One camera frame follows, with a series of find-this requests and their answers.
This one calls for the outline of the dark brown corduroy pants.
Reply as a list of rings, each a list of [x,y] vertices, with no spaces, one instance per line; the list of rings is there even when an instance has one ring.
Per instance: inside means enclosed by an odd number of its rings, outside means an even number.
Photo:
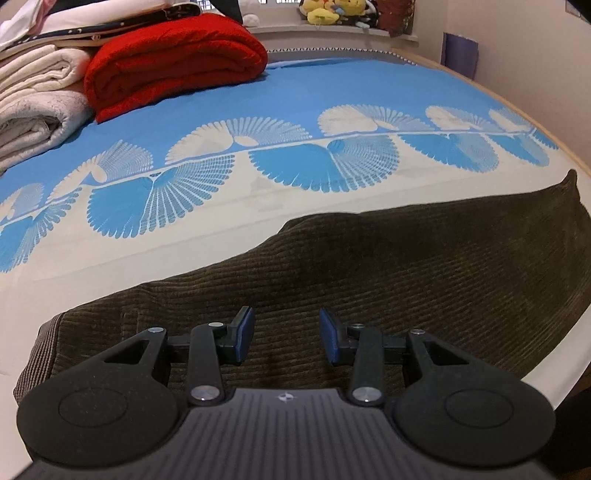
[[[183,335],[256,312],[238,388],[332,388],[318,312],[384,334],[414,327],[507,370],[532,371],[590,304],[590,216],[575,171],[545,189],[290,220],[252,250],[57,314],[13,396],[151,326]]]

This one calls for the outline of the blue white patterned bed sheet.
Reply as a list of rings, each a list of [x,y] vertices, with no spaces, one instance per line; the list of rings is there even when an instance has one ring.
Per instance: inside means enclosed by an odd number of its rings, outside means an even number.
[[[438,67],[300,52],[256,82],[90,123],[1,179],[1,475],[27,464],[13,388],[54,315],[249,250],[287,220],[538,190],[581,161]]]

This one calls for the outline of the white folded blanket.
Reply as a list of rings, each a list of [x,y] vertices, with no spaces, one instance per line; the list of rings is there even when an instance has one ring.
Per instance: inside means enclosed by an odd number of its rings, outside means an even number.
[[[20,98],[1,111],[1,173],[66,141],[93,111],[81,92],[61,90]]]

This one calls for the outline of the cream folded blanket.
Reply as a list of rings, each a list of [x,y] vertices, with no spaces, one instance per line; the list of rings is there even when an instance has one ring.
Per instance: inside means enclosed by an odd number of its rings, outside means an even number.
[[[1,63],[1,107],[35,93],[66,89],[84,78],[91,55],[45,45]]]

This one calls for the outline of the dark red cushion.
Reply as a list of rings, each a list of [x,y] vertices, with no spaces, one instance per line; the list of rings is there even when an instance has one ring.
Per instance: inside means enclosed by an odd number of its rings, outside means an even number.
[[[407,33],[412,28],[415,15],[415,0],[377,0],[377,27],[391,37]]]

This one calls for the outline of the white pillow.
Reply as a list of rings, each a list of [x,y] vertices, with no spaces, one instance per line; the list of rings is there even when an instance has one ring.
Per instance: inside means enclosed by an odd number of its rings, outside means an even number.
[[[172,5],[172,1],[99,1],[51,13],[27,34],[33,36],[87,27],[141,25]]]

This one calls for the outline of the white plush toy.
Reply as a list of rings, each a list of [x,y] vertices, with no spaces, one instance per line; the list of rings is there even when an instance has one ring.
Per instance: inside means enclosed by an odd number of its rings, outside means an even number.
[[[259,16],[252,13],[246,13],[242,15],[242,25],[246,28],[256,28],[259,27]]]

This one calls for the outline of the yellow bear plush toy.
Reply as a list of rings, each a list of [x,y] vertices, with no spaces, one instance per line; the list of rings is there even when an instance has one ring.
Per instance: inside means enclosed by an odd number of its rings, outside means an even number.
[[[362,16],[367,10],[365,0],[335,0],[335,10],[346,17]]]

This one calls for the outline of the yellow duck plush toy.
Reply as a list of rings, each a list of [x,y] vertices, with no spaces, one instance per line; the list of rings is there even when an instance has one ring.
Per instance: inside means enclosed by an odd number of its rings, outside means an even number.
[[[334,1],[303,0],[298,6],[298,11],[311,25],[334,25],[339,22],[341,16]]]

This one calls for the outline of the purple box by wall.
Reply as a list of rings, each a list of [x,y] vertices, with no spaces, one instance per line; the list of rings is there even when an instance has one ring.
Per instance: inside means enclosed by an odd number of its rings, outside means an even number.
[[[471,80],[475,79],[479,59],[479,43],[460,35],[444,33],[441,64]]]

